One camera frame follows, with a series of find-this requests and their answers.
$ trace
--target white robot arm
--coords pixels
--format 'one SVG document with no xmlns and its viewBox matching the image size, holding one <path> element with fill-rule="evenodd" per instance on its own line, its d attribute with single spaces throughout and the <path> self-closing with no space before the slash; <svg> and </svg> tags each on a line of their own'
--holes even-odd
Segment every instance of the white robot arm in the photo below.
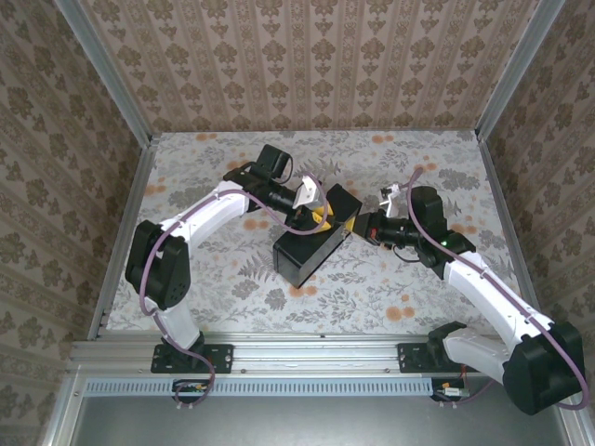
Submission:
<svg viewBox="0 0 595 446">
<path fill-rule="evenodd" d="M 353 232 L 375 245 L 414 247 L 421 264 L 460 291 L 501 338 L 495 341 L 460 322 L 447 323 L 430 332 L 426 348 L 420 347 L 415 358 L 407 359 L 417 373 L 466 364 L 503 384 L 517 407 L 529 414 L 586 388 L 584 380 L 578 379 L 585 368 L 576 328 L 568 322 L 554 323 L 524 302 L 490 270 L 467 238 L 449 230 L 436 189 L 420 186 L 408 191 L 408 218 L 394 215 L 397 188 L 382 193 L 387 198 L 383 204 L 392 211 L 358 215 L 352 222 Z"/>
<path fill-rule="evenodd" d="M 312 211 L 325 199 L 307 177 L 302 179 L 297 191 L 272 181 L 283 173 L 284 155 L 278 149 L 265 146 L 258 161 L 250 165 L 250 170 L 246 169 L 248 164 L 234 169 L 210 194 L 189 209 L 159 225 L 144 221 L 137 227 L 126 265 L 126 279 L 138 292 L 141 283 L 146 285 L 146 295 L 141 300 L 143 311 L 155 316 L 166 335 L 183 350 L 196 352 L 194 349 L 204 343 L 200 328 L 183 299 L 190 287 L 190 255 L 196 247 L 232 218 L 255 210 L 257 206 L 250 200 L 254 197 L 261 204 L 288 216 L 321 221 L 320 215 Z M 582 388 L 575 374 L 570 372 L 561 355 L 552 349 L 551 342 L 544 338 L 536 324 L 548 328 L 551 337 L 584 375 L 582 340 L 576 328 L 568 322 L 555 324 L 524 302 L 490 270 L 482 257 L 475 253 L 475 247 L 469 240 L 449 230 L 436 189 L 412 188 L 412 207 L 422 221 L 424 231 L 440 245 L 447 246 L 456 258 L 428 243 L 410 218 L 395 217 L 398 185 L 381 193 L 382 204 L 388 205 L 388 212 L 379 210 L 360 215 L 357 215 L 359 206 L 356 199 L 349 194 L 349 197 L 338 195 L 334 204 L 337 208 L 349 199 L 357 203 L 348 206 L 350 210 L 345 216 L 335 214 L 331 217 L 335 222 L 329 233 L 334 231 L 338 236 L 329 235 L 332 246 L 316 248 L 321 253 L 318 264 L 342 241 L 343 225 L 371 244 L 384 244 L 390 248 L 413 246 L 421 263 L 461 292 L 501 337 L 501 341 L 495 341 L 459 322 L 446 324 L 429 335 L 428 352 L 435 366 L 440 367 L 445 362 L 461 363 L 490 376 L 504 385 L 513 402 L 526 413 L 537 413 Z M 330 205 L 326 204 L 326 211 L 329 211 Z M 320 228 L 322 225 L 326 225 L 325 229 L 331 228 L 325 221 L 320 225 Z M 157 249 L 154 248 L 157 241 L 167 234 L 167 242 L 159 248 L 159 255 L 148 266 L 149 252 Z M 481 273 L 466 262 L 479 267 Z M 503 296 L 502 290 L 496 289 L 497 286 L 512 302 Z"/>
</svg>

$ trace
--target aluminum frame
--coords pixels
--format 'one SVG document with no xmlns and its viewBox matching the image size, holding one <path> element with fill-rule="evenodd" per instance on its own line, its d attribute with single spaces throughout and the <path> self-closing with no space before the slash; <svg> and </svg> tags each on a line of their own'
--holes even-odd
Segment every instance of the aluminum frame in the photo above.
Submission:
<svg viewBox="0 0 595 446">
<path fill-rule="evenodd" d="M 73 29 L 76 39 L 83 47 L 87 57 L 93 63 L 101 81 L 110 92 L 118 110 L 126 119 L 130 130 L 144 151 L 151 140 L 151 124 L 145 118 L 128 91 L 110 55 L 99 39 L 91 21 L 79 1 L 56 0 L 59 10 Z"/>
<path fill-rule="evenodd" d="M 158 332 L 108 331 L 109 307 L 124 267 L 128 246 L 137 221 L 144 191 L 159 138 L 154 138 L 142 153 L 126 203 L 122 227 L 99 296 L 93 325 L 87 341 L 73 345 L 66 377 L 60 389 L 56 409 L 50 419 L 44 446 L 71 443 L 89 378 L 119 377 L 151 379 L 154 346 L 160 343 Z M 510 256 L 517 273 L 522 295 L 538 308 L 535 291 L 516 239 L 504 195 L 499 187 L 496 170 L 487 145 L 480 142 L 480 151 L 494 193 L 496 209 L 509 244 Z M 410 377 L 455 377 L 456 374 L 401 374 L 396 345 L 403 342 L 425 342 L 422 335 L 398 334 L 205 334 L 207 343 L 234 344 L 234 365 L 231 376 L 238 379 L 303 379 L 359 378 L 394 379 Z M 206 374 L 171 374 L 185 379 L 206 379 Z M 577 403 L 577 398 L 569 399 Z M 574 413 L 559 411 L 561 424 L 573 445 L 595 444 L 595 430 L 586 410 Z"/>
</svg>

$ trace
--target black mounting plate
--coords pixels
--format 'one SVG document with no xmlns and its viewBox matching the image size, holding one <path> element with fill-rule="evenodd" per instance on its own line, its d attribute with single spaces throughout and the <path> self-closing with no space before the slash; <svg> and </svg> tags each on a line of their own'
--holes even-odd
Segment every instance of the black mounting plate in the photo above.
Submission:
<svg viewBox="0 0 595 446">
<path fill-rule="evenodd" d="M 233 365 L 232 344 L 205 344 L 202 355 L 217 374 L 230 374 Z M 177 351 L 169 344 L 159 344 L 152 354 L 152 374 L 208 374 L 201 361 Z"/>
<path fill-rule="evenodd" d="M 399 369 L 402 374 L 456 374 L 461 372 L 461 364 L 456 362 L 449 361 L 442 365 L 436 365 L 425 342 L 398 344 L 397 351 Z M 467 372 L 475 372 L 475 369 L 468 367 Z"/>
</svg>

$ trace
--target cable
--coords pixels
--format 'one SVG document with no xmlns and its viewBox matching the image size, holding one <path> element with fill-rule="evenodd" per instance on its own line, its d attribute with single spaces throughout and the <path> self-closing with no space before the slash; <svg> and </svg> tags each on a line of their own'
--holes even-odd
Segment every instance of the cable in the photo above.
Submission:
<svg viewBox="0 0 595 446">
<path fill-rule="evenodd" d="M 277 224 L 279 224 L 283 229 L 287 230 L 288 232 L 291 232 L 296 235 L 312 235 L 312 234 L 315 234 L 316 232 L 318 232 L 318 230 L 320 230 L 323 227 L 324 223 L 326 222 L 326 219 L 328 218 L 328 202 L 326 201 L 323 187 L 318 182 L 318 180 L 314 177 L 314 175 L 309 172 L 306 172 L 306 175 L 312 179 L 312 181 L 314 182 L 314 185 L 320 192 L 320 195 L 323 200 L 323 207 L 324 207 L 324 213 L 323 213 L 323 218 L 322 218 L 321 222 L 312 230 L 295 230 L 295 229 L 285 225 L 285 223 L 283 221 L 281 221 L 281 219 L 278 216 L 276 216 L 274 214 L 274 212 L 266 204 L 264 204 L 261 200 L 259 200 L 257 197 L 255 197 L 251 193 L 248 193 L 245 190 L 240 190 L 240 189 L 224 190 L 224 191 L 221 191 L 215 195 L 211 195 L 203 202 L 200 202 L 197 205 L 195 205 L 194 208 L 192 208 L 189 212 L 187 212 L 179 221 L 175 222 L 172 226 L 170 226 L 167 230 L 165 230 L 164 233 L 161 234 L 159 239 L 157 239 L 157 242 L 153 246 L 152 250 L 149 252 L 149 256 L 147 257 L 147 263 L 145 264 L 145 269 L 142 272 L 142 278 L 140 280 L 140 288 L 139 288 L 139 302 L 140 302 L 140 309 L 142 310 L 142 313 L 145 316 L 152 316 L 153 313 L 156 311 L 156 309 L 154 309 L 152 311 L 147 310 L 145 303 L 144 303 L 144 298 L 145 298 L 146 289 L 147 289 L 147 280 L 149 279 L 149 272 L 151 271 L 151 265 L 152 265 L 153 260 L 155 259 L 155 256 L 157 255 L 157 252 L 159 251 L 159 248 L 161 247 L 161 245 L 163 244 L 165 239 L 169 235 L 171 235 L 171 233 L 174 230 L 176 230 L 180 226 L 181 223 L 188 220 L 191 216 L 193 216 L 198 211 L 200 211 L 201 209 L 206 207 L 208 204 L 214 202 L 215 200 L 218 200 L 218 198 L 224 197 L 226 195 L 233 195 L 233 194 L 244 195 L 244 197 L 247 197 L 248 199 L 250 199 L 254 203 L 256 203 L 258 206 L 260 206 L 262 209 L 264 209 L 267 212 L 267 214 L 269 214 L 269 216 L 271 216 L 271 218 Z"/>
<path fill-rule="evenodd" d="M 164 339 L 167 341 L 167 343 L 170 346 L 175 348 L 180 353 L 184 353 L 188 356 L 192 356 L 193 358 L 196 358 L 198 361 L 202 362 L 204 365 L 206 365 L 206 367 L 208 367 L 208 372 L 209 372 L 210 376 L 209 376 L 208 384 L 206 385 L 205 392 L 203 392 L 203 395 L 201 395 L 198 398 L 198 400 L 196 400 L 192 403 L 192 406 L 200 404 L 201 402 L 203 402 L 203 400 L 206 398 L 206 396 L 210 393 L 210 391 L 213 389 L 213 386 L 215 385 L 215 367 L 213 367 L 213 364 L 211 364 L 204 356 L 199 355 L 198 353 L 194 353 L 193 351 L 189 351 L 188 349 L 186 349 L 186 348 L 182 347 L 180 344 L 178 344 L 175 340 L 173 340 L 171 338 L 171 336 L 167 333 L 167 329 L 163 326 L 163 324 L 161 324 L 161 321 L 159 321 L 157 314 L 154 314 L 152 319 L 155 321 L 155 323 L 159 327 L 159 330 L 163 334 Z M 176 389 L 176 397 L 178 395 L 179 395 L 179 388 Z M 181 404 L 179 407 L 190 407 L 191 406 L 190 404 L 186 404 L 180 400 L 176 400 L 176 402 L 178 403 L 178 405 Z"/>
<path fill-rule="evenodd" d="M 418 258 L 403 258 L 400 255 L 397 254 L 396 251 L 397 247 L 393 246 L 392 247 L 392 253 L 395 254 L 397 257 L 399 257 L 403 262 L 405 263 L 419 263 L 421 262 L 421 260 L 419 260 Z"/>
<path fill-rule="evenodd" d="M 147 309 L 147 306 L 145 304 L 145 296 L 146 296 L 145 294 L 146 294 L 146 290 L 147 290 L 147 280 L 149 279 L 149 272 L 151 271 L 152 262 L 155 259 L 155 256 L 157 255 L 157 252 L 159 251 L 159 248 L 161 247 L 161 245 L 163 244 L 165 239 L 174 230 L 176 230 L 181 225 L 181 223 L 188 220 L 191 216 L 196 214 L 198 211 L 203 209 L 208 204 L 210 204 L 210 203 L 214 202 L 215 200 L 218 200 L 220 197 L 224 197 L 226 195 L 233 195 L 233 194 L 244 195 L 244 197 L 247 197 L 249 200 L 252 200 L 254 203 L 258 204 L 262 209 L 264 209 L 267 212 L 267 214 L 269 214 L 269 216 L 271 216 L 271 218 L 275 222 L 277 222 L 279 225 L 281 225 L 285 230 L 292 232 L 296 235 L 311 235 L 311 234 L 316 233 L 318 230 L 320 230 L 323 227 L 324 223 L 326 222 L 326 219 L 328 218 L 328 201 L 326 200 L 326 196 L 324 194 L 324 189 L 323 189 L 322 185 L 320 184 L 320 182 L 314 177 L 313 174 L 306 172 L 306 175 L 311 178 L 311 180 L 314 182 L 314 185 L 320 192 L 320 195 L 323 200 L 323 207 L 324 207 L 324 213 L 323 213 L 323 218 L 322 218 L 321 222 L 312 230 L 295 230 L 295 229 L 285 225 L 285 223 L 283 221 L 281 221 L 281 219 L 278 216 L 276 216 L 274 214 L 274 212 L 267 205 L 265 205 L 261 200 L 259 200 L 254 195 L 246 192 L 245 190 L 224 190 L 219 193 L 216 193 L 215 195 L 211 195 L 203 202 L 200 202 L 197 205 L 195 205 L 194 208 L 192 208 L 189 212 L 187 212 L 179 221 L 175 222 L 173 225 L 171 225 L 171 227 L 169 227 L 167 230 L 165 230 L 163 234 L 161 234 L 161 236 L 159 237 L 159 239 L 157 239 L 157 242 L 153 246 L 152 250 L 149 252 L 149 256 L 147 257 L 147 263 L 145 264 L 145 268 L 142 271 L 142 278 L 140 280 L 140 288 L 139 288 L 140 310 L 142 311 L 142 313 L 145 316 L 153 317 L 153 320 L 157 324 L 157 327 L 159 327 L 159 330 L 161 331 L 164 339 L 173 348 L 175 348 L 176 350 L 178 350 L 181 353 L 192 356 L 193 358 L 196 358 L 197 360 L 203 362 L 209 369 L 209 373 L 210 373 L 209 384 L 206 387 L 205 393 L 193 405 L 199 404 L 201 401 L 203 401 L 206 398 L 206 395 L 208 395 L 208 393 L 211 391 L 211 389 L 215 385 L 215 369 L 213 368 L 213 364 L 211 364 L 206 358 L 204 358 L 203 356 L 201 356 L 197 353 L 189 351 L 188 349 L 182 347 L 180 344 L 178 344 L 176 341 L 174 341 L 171 338 L 171 336 L 167 332 L 167 329 L 163 326 L 163 324 L 161 324 L 161 321 L 159 321 L 159 318 L 157 317 L 157 314 L 156 314 L 157 308 L 154 308 L 151 311 L 149 311 Z"/>
<path fill-rule="evenodd" d="M 289 162 L 291 163 L 291 167 L 289 167 L 289 176 L 283 181 L 278 181 L 277 184 L 285 184 L 291 179 L 291 176 L 294 175 L 294 157 L 291 155 L 289 155 Z"/>
<path fill-rule="evenodd" d="M 417 220 L 416 214 L 413 210 L 413 202 L 411 199 L 411 190 L 413 188 L 414 183 L 421 176 L 422 173 L 423 173 L 423 169 L 421 167 L 419 167 L 418 169 L 416 169 L 416 171 L 411 176 L 411 179 L 407 183 L 407 185 L 409 186 L 409 188 L 407 189 L 407 207 L 409 210 L 409 216 L 411 217 L 411 220 L 413 221 L 414 225 L 416 225 L 417 230 L 434 247 L 441 250 L 443 253 L 449 255 L 450 257 L 462 262 L 463 264 L 467 265 L 471 269 L 477 271 L 479 274 L 483 274 L 483 270 L 480 267 L 475 265 L 473 262 L 470 262 L 465 257 L 452 252 L 450 249 L 447 249 L 444 246 L 442 246 L 441 244 L 439 244 L 438 242 L 436 242 L 421 227 L 421 224 Z M 566 364 L 568 364 L 568 367 L 570 367 L 570 370 L 573 372 L 573 374 L 575 374 L 576 379 L 578 380 L 578 383 L 580 384 L 581 391 L 583 392 L 583 399 L 578 404 L 566 404 L 563 402 L 559 402 L 557 404 L 558 407 L 560 407 L 562 409 L 572 410 L 572 411 L 578 411 L 580 409 L 584 409 L 585 407 L 587 407 L 588 400 L 589 400 L 589 391 L 588 391 L 587 381 L 585 381 L 585 377 L 580 373 L 580 370 L 578 370 L 578 367 L 576 366 L 576 364 L 572 360 L 572 358 L 570 358 L 570 356 L 568 356 L 568 353 L 566 353 L 564 351 L 564 349 L 562 348 L 562 346 L 560 344 L 558 344 L 558 342 L 553 338 L 553 336 L 549 333 L 549 331 L 546 329 L 546 327 L 544 327 L 543 325 L 541 325 L 541 323 L 539 323 L 538 321 L 533 319 L 533 316 L 531 315 L 531 313 L 529 313 L 514 297 L 512 297 L 509 294 L 509 292 L 507 290 L 505 290 L 496 280 L 494 280 L 494 278 L 492 278 L 489 274 L 483 274 L 483 278 L 486 279 L 487 281 L 489 281 L 492 284 L 492 286 L 494 286 L 494 288 L 496 288 L 497 291 L 500 294 L 502 294 L 510 302 L 510 304 L 513 307 L 515 307 L 526 318 L 526 320 L 528 320 L 530 323 L 532 323 L 534 325 L 534 327 L 546 339 L 548 339 L 548 341 L 551 343 L 551 345 L 560 354 L 562 359 L 566 362 Z"/>
</svg>

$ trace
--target white object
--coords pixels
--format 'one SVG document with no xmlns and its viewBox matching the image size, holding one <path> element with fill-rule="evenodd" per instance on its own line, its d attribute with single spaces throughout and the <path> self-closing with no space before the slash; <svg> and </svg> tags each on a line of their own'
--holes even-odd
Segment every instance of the white object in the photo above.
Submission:
<svg viewBox="0 0 595 446">
<path fill-rule="evenodd" d="M 383 194 L 380 192 L 380 207 L 386 211 L 387 218 L 393 218 L 399 215 L 399 208 L 397 204 L 397 197 L 401 193 L 398 184 L 391 184 L 387 188 L 389 193 Z"/>
<path fill-rule="evenodd" d="M 218 186 L 203 199 L 199 200 L 185 211 L 180 212 L 172 218 L 162 221 L 161 227 L 167 230 L 177 221 L 180 221 L 196 205 L 202 203 L 213 195 L 218 195 L 225 190 L 241 190 L 242 186 L 233 181 L 221 181 Z M 250 205 L 250 200 L 239 193 L 225 195 L 209 203 L 203 209 L 191 216 L 187 221 L 180 222 L 180 226 L 172 233 L 172 237 L 181 236 L 188 244 L 188 253 L 192 257 L 192 248 L 201 244 L 215 230 L 219 229 L 232 218 L 245 214 Z"/>
<path fill-rule="evenodd" d="M 203 199 L 199 200 L 185 211 L 161 222 L 163 230 L 167 230 L 177 221 L 184 218 L 196 205 L 204 200 L 218 196 L 225 190 L 241 190 L 242 187 L 232 181 L 221 181 L 218 186 Z M 183 237 L 188 244 L 188 253 L 192 257 L 192 248 L 201 244 L 215 230 L 219 229 L 232 218 L 243 215 L 248 210 L 250 201 L 242 194 L 234 193 L 218 197 L 204 208 L 190 216 L 186 221 L 180 221 L 180 226 L 172 231 L 173 237 Z M 157 304 L 149 297 L 145 297 L 148 310 L 157 308 Z M 165 327 L 165 332 L 182 348 L 190 348 L 201 335 L 201 330 L 192 316 L 188 304 L 182 300 L 165 311 L 157 308 L 157 318 Z"/>
<path fill-rule="evenodd" d="M 482 256 L 477 253 L 464 253 L 461 256 L 480 267 L 483 273 L 480 274 L 459 260 L 455 260 L 446 264 L 444 280 L 477 307 L 494 326 L 503 342 L 488 339 L 470 328 L 464 328 L 448 335 L 443 341 L 444 348 L 452 361 L 467 364 L 502 383 L 504 362 L 509 360 L 514 347 L 522 342 L 523 336 L 535 337 L 540 335 L 540 332 L 484 277 L 489 275 L 497 281 L 525 307 L 532 319 L 544 327 L 549 327 L 552 320 L 510 290 L 487 266 Z"/>
<path fill-rule="evenodd" d="M 516 295 L 503 283 L 494 272 L 483 261 L 482 256 L 477 253 L 464 253 L 461 255 L 471 263 L 483 270 L 483 275 L 490 275 L 500 286 L 502 286 L 514 299 L 525 307 L 531 316 L 544 327 L 549 327 L 552 320 L 531 307 L 524 300 Z M 454 286 L 482 313 L 482 315 L 494 326 L 509 351 L 521 343 L 521 337 L 529 335 L 535 337 L 540 335 L 532 323 L 526 321 L 524 316 L 517 311 L 510 302 L 500 294 L 497 289 L 481 275 L 455 260 L 447 263 L 444 268 L 444 280 Z"/>
<path fill-rule="evenodd" d="M 451 361 L 467 364 L 502 384 L 504 362 L 510 357 L 502 342 L 481 336 L 472 328 L 462 328 L 448 335 L 443 344 Z"/>
<path fill-rule="evenodd" d="M 201 335 L 201 329 L 190 313 L 185 299 L 165 311 L 157 310 L 157 318 L 164 325 L 168 336 L 182 348 L 192 347 Z"/>
<path fill-rule="evenodd" d="M 296 192 L 296 199 L 294 200 L 294 209 L 305 205 L 309 209 L 315 209 L 323 205 L 320 197 L 320 191 L 312 178 L 304 176 L 301 178 L 301 186 Z"/>
</svg>

